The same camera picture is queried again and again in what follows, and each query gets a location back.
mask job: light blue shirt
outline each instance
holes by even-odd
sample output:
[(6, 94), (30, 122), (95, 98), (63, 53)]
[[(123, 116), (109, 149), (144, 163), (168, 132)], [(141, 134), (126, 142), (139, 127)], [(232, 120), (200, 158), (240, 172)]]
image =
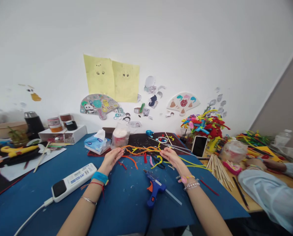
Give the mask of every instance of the light blue shirt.
[[(285, 174), (293, 177), (293, 163), (285, 163)], [(293, 233), (293, 188), (275, 176), (261, 170), (244, 170), (238, 181), (267, 213), (270, 220)]]

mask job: plastic bag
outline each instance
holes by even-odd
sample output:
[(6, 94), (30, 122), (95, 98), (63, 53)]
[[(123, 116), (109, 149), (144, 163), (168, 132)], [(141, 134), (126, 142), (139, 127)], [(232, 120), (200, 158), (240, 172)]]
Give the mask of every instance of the plastic bag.
[(248, 145), (245, 145), (239, 141), (227, 142), (220, 153), (222, 161), (231, 161), (233, 163), (239, 163), (246, 158)]
[(111, 148), (126, 146), (129, 142), (130, 129), (127, 125), (118, 123), (111, 139)]
[(110, 147), (110, 139), (105, 138), (105, 130), (101, 129), (95, 135), (87, 138), (84, 146), (100, 155)]

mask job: smartphone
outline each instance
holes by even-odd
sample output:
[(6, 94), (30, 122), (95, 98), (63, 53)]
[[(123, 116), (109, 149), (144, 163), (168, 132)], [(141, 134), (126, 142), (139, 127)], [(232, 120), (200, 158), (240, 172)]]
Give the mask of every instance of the smartphone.
[(192, 144), (191, 152), (197, 157), (203, 157), (207, 142), (207, 137), (196, 136)]

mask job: blue glue gun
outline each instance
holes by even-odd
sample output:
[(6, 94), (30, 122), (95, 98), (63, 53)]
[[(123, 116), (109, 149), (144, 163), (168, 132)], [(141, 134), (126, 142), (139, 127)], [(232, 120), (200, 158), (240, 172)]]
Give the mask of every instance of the blue glue gun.
[(164, 192), (166, 190), (166, 185), (161, 184), (159, 179), (155, 179), (149, 171), (143, 170), (146, 173), (146, 176), (150, 179), (151, 186), (147, 188), (152, 194), (150, 199), (147, 202), (149, 208), (154, 207), (156, 196), (158, 192)]

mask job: power strip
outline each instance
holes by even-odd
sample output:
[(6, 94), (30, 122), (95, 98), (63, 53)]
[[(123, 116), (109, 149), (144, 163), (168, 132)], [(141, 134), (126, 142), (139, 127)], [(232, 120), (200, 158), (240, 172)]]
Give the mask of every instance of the power strip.
[(97, 168), (92, 163), (90, 163), (55, 183), (51, 188), (54, 202), (60, 202), (74, 190), (86, 183), (96, 171)]

